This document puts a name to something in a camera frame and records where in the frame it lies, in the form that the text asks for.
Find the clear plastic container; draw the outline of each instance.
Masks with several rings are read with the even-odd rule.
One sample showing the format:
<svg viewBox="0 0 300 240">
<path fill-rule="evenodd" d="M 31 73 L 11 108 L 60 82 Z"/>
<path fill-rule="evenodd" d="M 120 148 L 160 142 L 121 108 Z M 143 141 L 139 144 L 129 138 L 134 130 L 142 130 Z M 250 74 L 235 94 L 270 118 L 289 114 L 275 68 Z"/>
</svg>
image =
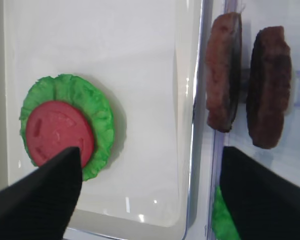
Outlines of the clear plastic container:
<svg viewBox="0 0 300 240">
<path fill-rule="evenodd" d="M 0 0 L 0 190 L 36 169 L 19 132 L 30 87 L 81 76 L 107 96 L 115 141 L 108 165 L 82 184 L 65 238 L 182 239 L 192 150 L 201 147 L 193 141 L 201 4 Z"/>
<path fill-rule="evenodd" d="M 241 12 L 242 69 L 250 67 L 253 44 L 257 33 L 270 26 L 283 26 L 285 40 L 291 48 L 291 59 L 296 81 L 292 91 L 294 104 L 284 119 L 279 144 L 270 150 L 252 144 L 248 133 L 246 105 L 240 103 L 230 133 L 214 134 L 214 153 L 210 192 L 210 215 L 216 186 L 219 185 L 221 157 L 224 146 L 233 146 L 255 159 L 277 175 L 300 187 L 300 0 L 226 0 L 214 1 L 212 20 L 221 12 Z M 208 239 L 214 239 L 209 228 Z"/>
</svg>

